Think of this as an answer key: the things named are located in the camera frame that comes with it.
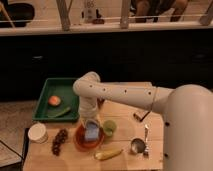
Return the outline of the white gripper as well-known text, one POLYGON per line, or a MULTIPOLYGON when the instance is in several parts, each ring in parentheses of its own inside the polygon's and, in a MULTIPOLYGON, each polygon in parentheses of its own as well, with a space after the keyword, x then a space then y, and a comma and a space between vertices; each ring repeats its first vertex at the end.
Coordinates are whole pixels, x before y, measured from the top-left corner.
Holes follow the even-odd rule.
POLYGON ((97 99, 81 97, 78 112, 83 122, 89 119, 96 119, 98 115, 97 99))

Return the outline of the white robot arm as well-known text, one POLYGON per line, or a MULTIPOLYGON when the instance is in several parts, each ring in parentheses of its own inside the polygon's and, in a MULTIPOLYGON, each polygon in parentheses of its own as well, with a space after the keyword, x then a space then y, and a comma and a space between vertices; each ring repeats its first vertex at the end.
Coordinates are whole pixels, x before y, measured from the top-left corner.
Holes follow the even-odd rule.
POLYGON ((213 171, 213 92, 195 84, 175 89, 103 83, 88 72, 73 84, 83 120, 97 115, 97 100, 106 99, 162 116, 163 171, 213 171))

